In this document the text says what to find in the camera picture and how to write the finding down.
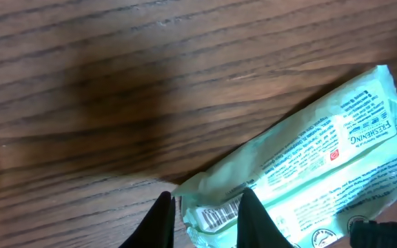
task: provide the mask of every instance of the wet wipes packet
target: wet wipes packet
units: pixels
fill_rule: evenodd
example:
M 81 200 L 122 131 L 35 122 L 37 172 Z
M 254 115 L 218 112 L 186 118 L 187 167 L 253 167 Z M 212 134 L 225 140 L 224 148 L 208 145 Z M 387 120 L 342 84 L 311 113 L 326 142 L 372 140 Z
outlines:
M 397 200 L 397 92 L 386 65 L 336 88 L 180 185 L 192 242 L 235 247 L 254 190 L 295 247 L 326 247 Z

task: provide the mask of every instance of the brown wood grain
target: brown wood grain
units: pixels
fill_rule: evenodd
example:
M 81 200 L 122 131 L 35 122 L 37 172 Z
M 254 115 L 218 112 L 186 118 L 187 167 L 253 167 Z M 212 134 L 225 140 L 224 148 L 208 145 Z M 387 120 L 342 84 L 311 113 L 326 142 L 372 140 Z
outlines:
M 394 0 L 0 0 L 0 247 L 117 247 L 163 190 L 376 64 L 397 85 Z

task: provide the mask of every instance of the wooden table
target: wooden table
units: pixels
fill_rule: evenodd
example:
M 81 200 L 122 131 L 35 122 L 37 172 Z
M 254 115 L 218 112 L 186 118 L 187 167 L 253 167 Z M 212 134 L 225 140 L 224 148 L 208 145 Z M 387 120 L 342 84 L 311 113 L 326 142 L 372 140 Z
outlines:
M 118 246 L 163 190 L 376 64 L 397 85 L 394 0 L 0 0 L 0 247 Z

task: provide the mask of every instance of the barcode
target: barcode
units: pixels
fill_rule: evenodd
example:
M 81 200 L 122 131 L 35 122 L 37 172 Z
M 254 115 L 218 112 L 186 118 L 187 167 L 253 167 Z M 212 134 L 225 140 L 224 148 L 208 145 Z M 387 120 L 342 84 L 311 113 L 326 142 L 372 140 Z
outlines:
M 216 229 L 217 227 L 223 226 L 225 223 L 236 218 L 238 216 L 238 205 L 240 205 L 240 199 L 241 198 L 236 198 L 229 203 L 214 209 L 203 210 L 201 213 L 206 224 L 209 226 L 209 229 Z

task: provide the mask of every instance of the light green plastic package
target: light green plastic package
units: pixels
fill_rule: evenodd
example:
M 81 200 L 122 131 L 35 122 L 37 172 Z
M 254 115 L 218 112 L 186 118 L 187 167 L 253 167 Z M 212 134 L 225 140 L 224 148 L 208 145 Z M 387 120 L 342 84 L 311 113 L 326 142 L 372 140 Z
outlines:
M 192 242 L 235 247 L 241 192 L 254 190 L 282 234 L 325 247 L 397 199 L 397 93 L 386 65 L 336 88 L 173 193 Z

